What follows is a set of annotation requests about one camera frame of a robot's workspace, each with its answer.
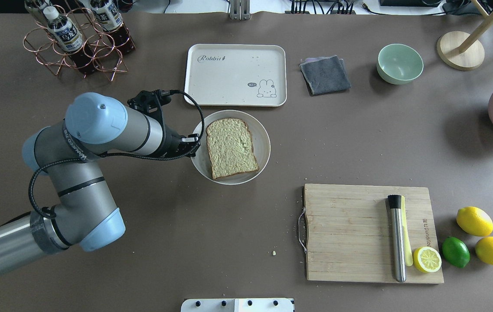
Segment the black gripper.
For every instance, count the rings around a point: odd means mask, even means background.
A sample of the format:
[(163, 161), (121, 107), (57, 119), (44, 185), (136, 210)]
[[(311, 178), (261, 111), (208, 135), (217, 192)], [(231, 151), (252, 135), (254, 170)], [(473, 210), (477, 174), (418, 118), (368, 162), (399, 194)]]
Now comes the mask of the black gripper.
[(147, 121), (147, 136), (131, 153), (140, 156), (168, 159), (171, 157), (195, 157), (201, 135), (192, 133), (181, 136), (165, 124), (162, 106), (171, 102), (174, 90), (141, 91), (127, 101), (129, 108), (144, 116)]

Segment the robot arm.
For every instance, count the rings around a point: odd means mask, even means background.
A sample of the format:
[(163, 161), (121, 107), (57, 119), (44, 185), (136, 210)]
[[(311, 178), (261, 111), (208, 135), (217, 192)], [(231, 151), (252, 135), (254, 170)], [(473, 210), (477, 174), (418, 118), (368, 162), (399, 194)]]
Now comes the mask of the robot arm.
[(65, 118), (23, 145), (33, 170), (30, 212), (0, 226), (0, 275), (73, 245), (87, 252), (119, 239), (126, 230), (100, 159), (125, 156), (167, 161), (196, 154), (205, 128), (181, 136), (164, 121), (162, 106), (179, 90), (141, 91), (127, 104), (87, 92)]

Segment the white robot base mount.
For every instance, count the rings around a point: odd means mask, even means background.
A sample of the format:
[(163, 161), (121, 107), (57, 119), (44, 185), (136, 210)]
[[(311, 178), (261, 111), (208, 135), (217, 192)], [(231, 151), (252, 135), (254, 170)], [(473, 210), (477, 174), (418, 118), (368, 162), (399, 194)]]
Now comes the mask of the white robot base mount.
[(181, 312), (294, 312), (290, 298), (215, 298), (187, 299)]

